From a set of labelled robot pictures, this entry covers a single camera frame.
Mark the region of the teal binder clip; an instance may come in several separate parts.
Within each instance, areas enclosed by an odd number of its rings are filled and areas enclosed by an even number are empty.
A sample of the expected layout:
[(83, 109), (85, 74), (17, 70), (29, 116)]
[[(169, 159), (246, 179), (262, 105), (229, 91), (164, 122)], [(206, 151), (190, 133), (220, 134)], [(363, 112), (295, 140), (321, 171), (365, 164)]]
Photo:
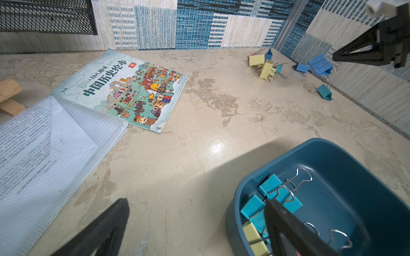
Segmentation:
[(264, 209), (268, 199), (276, 199), (290, 213), (295, 213), (303, 206), (294, 193), (284, 185), (279, 185), (273, 192), (267, 194), (264, 201), (257, 195), (253, 195), (240, 210), (240, 213), (254, 224), (262, 238), (268, 237), (268, 228), (264, 217)]
[(265, 197), (265, 201), (275, 199), (289, 212), (295, 213), (303, 206), (296, 193), (302, 184), (312, 180), (313, 176), (307, 169), (298, 167), (292, 178), (281, 181), (276, 175), (271, 175), (259, 185), (258, 190)]

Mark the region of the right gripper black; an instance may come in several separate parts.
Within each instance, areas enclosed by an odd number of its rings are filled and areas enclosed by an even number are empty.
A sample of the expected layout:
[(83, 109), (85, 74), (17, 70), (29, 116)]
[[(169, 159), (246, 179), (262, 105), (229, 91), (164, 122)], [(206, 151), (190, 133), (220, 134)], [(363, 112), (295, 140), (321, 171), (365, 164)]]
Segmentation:
[(386, 18), (379, 25), (332, 54), (337, 62), (382, 66), (393, 62), (395, 68), (406, 65), (410, 53), (410, 5), (398, 7), (398, 15)]

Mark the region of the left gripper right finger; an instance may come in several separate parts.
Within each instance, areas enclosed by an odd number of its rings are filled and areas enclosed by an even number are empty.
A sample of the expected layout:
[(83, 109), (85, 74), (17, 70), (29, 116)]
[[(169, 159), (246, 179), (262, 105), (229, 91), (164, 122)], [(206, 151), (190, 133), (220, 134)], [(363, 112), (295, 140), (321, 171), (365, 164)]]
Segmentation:
[(277, 200), (268, 200), (264, 209), (269, 240), (274, 256), (285, 256), (283, 234), (294, 249), (303, 256), (338, 256), (335, 250), (314, 235), (305, 225)]

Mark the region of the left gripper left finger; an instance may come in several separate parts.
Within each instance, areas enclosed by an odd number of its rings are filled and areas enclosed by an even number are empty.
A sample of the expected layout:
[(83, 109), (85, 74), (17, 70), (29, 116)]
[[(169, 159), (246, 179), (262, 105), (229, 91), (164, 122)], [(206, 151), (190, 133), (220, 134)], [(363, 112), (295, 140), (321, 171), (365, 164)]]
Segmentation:
[(54, 256), (117, 256), (130, 215), (129, 203), (120, 198), (73, 237)]

